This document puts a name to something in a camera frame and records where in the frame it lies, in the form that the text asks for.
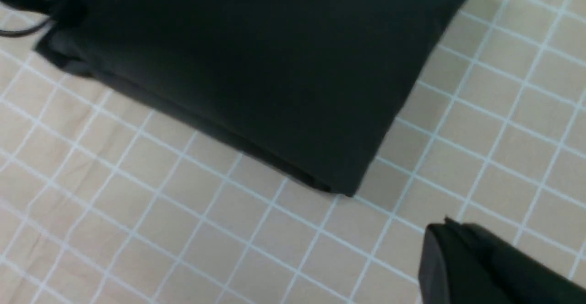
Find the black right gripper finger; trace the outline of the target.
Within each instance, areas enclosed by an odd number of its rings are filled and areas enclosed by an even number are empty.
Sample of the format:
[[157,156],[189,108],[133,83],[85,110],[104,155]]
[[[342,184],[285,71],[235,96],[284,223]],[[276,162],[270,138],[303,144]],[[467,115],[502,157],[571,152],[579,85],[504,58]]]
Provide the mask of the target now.
[[584,288],[477,223],[448,217],[423,235],[423,304],[583,304]]

